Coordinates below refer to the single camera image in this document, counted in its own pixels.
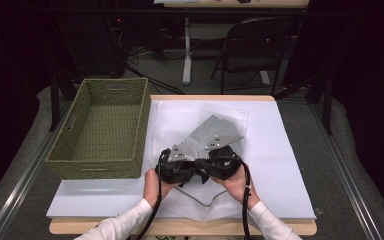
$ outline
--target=white sleeve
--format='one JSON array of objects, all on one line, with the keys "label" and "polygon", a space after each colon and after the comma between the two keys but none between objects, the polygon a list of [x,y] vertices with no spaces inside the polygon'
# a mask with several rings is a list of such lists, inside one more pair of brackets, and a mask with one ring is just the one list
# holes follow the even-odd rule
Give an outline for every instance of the white sleeve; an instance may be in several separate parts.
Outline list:
[{"label": "white sleeve", "polygon": [[258,225],[259,230],[267,240],[301,239],[292,228],[275,216],[263,201],[258,202],[249,215]]},{"label": "white sleeve", "polygon": [[151,213],[151,206],[142,198],[133,208],[117,217],[102,220],[98,226],[76,238],[76,240],[127,239],[132,231],[139,227]]}]

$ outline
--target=green woven basket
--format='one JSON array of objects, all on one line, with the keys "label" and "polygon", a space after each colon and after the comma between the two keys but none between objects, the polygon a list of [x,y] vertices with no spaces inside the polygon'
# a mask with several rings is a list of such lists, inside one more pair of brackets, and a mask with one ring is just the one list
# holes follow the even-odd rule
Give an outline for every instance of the green woven basket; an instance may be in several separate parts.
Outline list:
[{"label": "green woven basket", "polygon": [[139,178],[150,106],[146,78],[84,80],[47,165],[62,179]]}]

